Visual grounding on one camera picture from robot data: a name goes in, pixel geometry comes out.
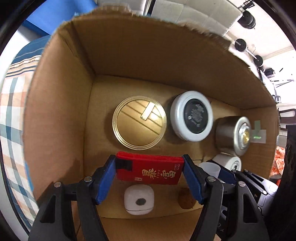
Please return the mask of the white black lid jar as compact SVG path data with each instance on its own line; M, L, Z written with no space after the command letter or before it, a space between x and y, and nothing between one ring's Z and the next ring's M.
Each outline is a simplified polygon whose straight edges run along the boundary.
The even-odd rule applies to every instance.
M171 104L171 126L185 141L200 142L211 132L214 116L208 99L197 91L179 94Z

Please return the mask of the white round jar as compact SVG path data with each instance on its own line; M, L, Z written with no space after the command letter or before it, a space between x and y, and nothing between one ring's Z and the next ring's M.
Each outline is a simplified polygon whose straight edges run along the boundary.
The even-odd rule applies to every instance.
M230 171L241 171L242 169L242 162L238 156L218 154L213 158L213 161Z

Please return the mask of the grey cushioned chair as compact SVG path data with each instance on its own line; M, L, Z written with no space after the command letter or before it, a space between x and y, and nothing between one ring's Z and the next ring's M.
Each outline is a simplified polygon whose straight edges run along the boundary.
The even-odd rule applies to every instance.
M151 16L173 23L191 23L225 36L242 12L230 1L156 1Z
M150 0L94 0L98 6L124 6L139 15L145 15L152 1Z

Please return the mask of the barbell on floor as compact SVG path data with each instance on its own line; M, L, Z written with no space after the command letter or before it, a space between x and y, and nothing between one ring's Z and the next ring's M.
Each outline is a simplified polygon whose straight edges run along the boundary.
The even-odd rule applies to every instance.
M237 39L234 43L235 49L239 52L246 52L248 53L252 58L255 66L260 69L262 72L265 71L265 67L263 65L263 58L260 55L253 54L247 46L247 43L243 39Z

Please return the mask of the white rounded square case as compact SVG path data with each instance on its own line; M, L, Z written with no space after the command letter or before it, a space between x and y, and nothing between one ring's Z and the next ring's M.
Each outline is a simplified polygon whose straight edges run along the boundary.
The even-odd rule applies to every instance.
M131 215L145 215L154 208L154 191L149 185L132 185L125 190L124 205Z

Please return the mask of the silver round tin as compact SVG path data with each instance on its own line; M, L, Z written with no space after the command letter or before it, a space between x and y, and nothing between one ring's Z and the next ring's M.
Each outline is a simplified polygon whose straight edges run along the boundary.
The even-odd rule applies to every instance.
M215 143L226 154L243 156L249 145L251 124L246 116L226 116L217 120Z

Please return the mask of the red small box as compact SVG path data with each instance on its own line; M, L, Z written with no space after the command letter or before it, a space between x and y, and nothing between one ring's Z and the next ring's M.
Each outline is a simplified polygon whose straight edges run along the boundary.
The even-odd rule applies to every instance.
M182 157L118 152L116 178L143 184L176 185L184 167Z

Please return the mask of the brown walnut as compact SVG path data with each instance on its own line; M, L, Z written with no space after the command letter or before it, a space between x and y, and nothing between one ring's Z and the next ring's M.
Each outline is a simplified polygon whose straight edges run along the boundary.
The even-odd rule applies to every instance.
M178 193L178 204L181 209L192 209L196 204L196 199L191 194L189 188L181 188Z

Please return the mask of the grey cushioned chair left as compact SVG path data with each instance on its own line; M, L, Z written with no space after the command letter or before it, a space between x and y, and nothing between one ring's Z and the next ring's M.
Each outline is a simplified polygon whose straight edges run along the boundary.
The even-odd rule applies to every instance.
M124 6L139 15L145 15L152 1L150 0L94 0L98 6Z

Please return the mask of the cardboard box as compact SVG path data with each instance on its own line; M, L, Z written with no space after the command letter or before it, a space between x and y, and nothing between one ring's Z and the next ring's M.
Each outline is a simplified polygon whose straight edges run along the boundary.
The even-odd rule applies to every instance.
M271 94L219 35L103 6L50 36L25 103L29 240L270 240ZM238 156L242 172L195 164Z

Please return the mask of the barbell on rack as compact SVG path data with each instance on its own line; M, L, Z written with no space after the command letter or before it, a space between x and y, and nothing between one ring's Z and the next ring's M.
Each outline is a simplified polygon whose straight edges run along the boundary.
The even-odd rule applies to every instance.
M253 29L256 25L256 20L254 16L248 11L249 8L252 8L254 6L254 1L245 1L242 5L238 7L239 10L242 12L242 16L238 20L238 23L246 29Z

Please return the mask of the orange white cloth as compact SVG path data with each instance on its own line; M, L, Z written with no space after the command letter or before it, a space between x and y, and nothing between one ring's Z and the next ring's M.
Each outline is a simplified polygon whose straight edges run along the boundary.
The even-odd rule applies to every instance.
M270 171L270 176L283 174L285 167L285 148L277 146L275 149L274 160Z

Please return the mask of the gold round tin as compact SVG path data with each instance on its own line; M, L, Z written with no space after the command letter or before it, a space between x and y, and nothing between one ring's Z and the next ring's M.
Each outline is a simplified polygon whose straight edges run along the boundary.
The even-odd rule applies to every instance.
M156 146L167 129L163 106L153 98L131 96L124 99L112 116L112 129L117 140L131 150Z

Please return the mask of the plaid tablecloth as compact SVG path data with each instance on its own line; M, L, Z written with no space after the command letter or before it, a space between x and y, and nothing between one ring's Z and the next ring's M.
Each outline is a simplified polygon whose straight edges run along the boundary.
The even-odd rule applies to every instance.
M23 155L23 116L34 72L49 39L47 35L25 45L9 66L1 87L1 170L25 233L30 232L39 208Z

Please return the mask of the grey cushioned chair right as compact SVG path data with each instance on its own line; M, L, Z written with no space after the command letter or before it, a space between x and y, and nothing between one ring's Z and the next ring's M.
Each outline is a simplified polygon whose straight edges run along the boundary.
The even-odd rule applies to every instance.
M151 16L173 23L191 23L225 36L242 12L230 1L156 1Z

